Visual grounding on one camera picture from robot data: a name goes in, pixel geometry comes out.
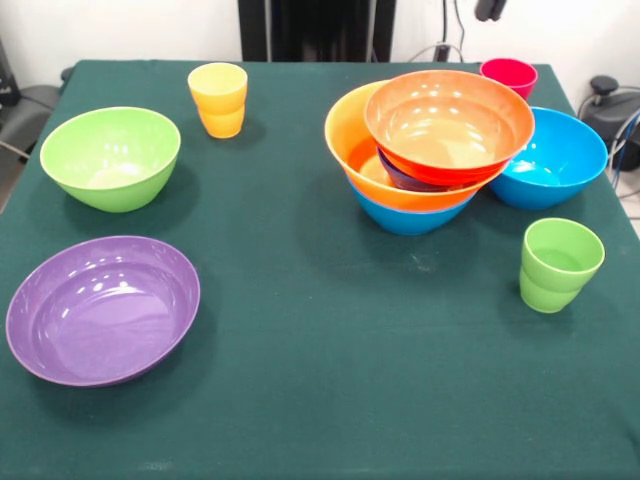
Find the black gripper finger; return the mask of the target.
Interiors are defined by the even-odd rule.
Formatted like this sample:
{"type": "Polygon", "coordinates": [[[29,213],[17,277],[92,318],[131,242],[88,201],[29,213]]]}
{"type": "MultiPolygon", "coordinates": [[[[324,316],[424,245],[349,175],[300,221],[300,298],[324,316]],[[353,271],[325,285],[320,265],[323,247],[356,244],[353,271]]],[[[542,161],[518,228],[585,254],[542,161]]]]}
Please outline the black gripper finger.
{"type": "Polygon", "coordinates": [[[481,22],[488,20],[497,22],[501,18],[506,3],[507,0],[478,0],[474,10],[475,18],[481,22]]]}

